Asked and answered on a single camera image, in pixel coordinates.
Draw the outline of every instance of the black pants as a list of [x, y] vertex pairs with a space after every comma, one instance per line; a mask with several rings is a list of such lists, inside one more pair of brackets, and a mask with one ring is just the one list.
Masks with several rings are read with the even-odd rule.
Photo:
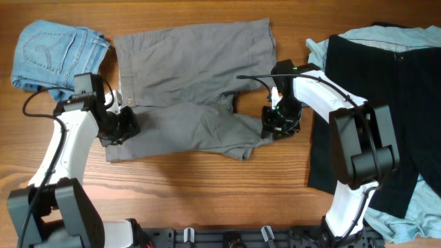
[[[370, 207], [404, 218], [418, 173], [441, 195], [441, 48], [390, 52], [329, 38], [326, 75], [351, 93], [389, 104], [400, 168], [384, 180]], [[309, 187], [334, 193], [329, 128], [315, 114]]]

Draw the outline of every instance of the wooden surface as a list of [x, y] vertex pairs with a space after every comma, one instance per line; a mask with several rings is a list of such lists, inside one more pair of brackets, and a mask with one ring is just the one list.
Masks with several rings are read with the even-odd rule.
[[[21, 107], [29, 92], [10, 82], [20, 32], [37, 19], [87, 26], [113, 41], [117, 36], [193, 23], [271, 19], [279, 60], [306, 62], [305, 40], [389, 21], [426, 28], [441, 26], [441, 1], [167, 1], [149, 3], [23, 4], [0, 6], [0, 247], [13, 247], [6, 198], [25, 187], [39, 167], [52, 136], [52, 121], [27, 118]], [[101, 73], [117, 87], [114, 50]], [[264, 90], [245, 93], [238, 110], [260, 117]], [[50, 113], [43, 94], [29, 111]], [[306, 187], [312, 111], [302, 132], [260, 147], [248, 161], [220, 154], [182, 152], [124, 163], [105, 162], [99, 142], [90, 150], [84, 188], [103, 220], [135, 218], [144, 227], [287, 227], [317, 225], [332, 196]], [[441, 240], [417, 239], [401, 247], [439, 247]]]

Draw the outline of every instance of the light blue denim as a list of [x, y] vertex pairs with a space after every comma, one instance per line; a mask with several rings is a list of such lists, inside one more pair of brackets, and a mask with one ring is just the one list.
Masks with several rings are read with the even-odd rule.
[[[74, 87], [74, 76], [98, 73], [110, 44], [104, 36], [84, 27], [35, 21], [20, 34], [14, 53], [12, 85], [36, 92], [39, 87]], [[51, 90], [55, 101], [72, 92]]]
[[[352, 42], [393, 52], [441, 47], [441, 28], [384, 28], [373, 26], [350, 30], [339, 35]], [[308, 63], [325, 69], [328, 40], [315, 43], [306, 40], [311, 50]], [[422, 237], [441, 238], [441, 198], [421, 175], [413, 190], [404, 219], [368, 208], [365, 220], [389, 242], [402, 243]]]

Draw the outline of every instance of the jeans pocket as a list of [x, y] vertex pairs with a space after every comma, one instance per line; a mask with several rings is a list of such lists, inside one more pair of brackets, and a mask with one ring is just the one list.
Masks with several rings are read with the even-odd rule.
[[23, 60], [60, 74], [75, 33], [39, 32], [23, 45]]

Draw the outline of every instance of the folded gray cloth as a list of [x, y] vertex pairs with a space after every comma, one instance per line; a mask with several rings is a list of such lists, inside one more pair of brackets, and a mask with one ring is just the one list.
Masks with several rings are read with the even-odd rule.
[[232, 105], [239, 92], [262, 87], [237, 75], [270, 73], [277, 61], [269, 19], [142, 32], [115, 44], [123, 104], [134, 110], [141, 133], [106, 148], [108, 161], [184, 150], [243, 160], [272, 142], [271, 135], [261, 138], [259, 118], [235, 114]]

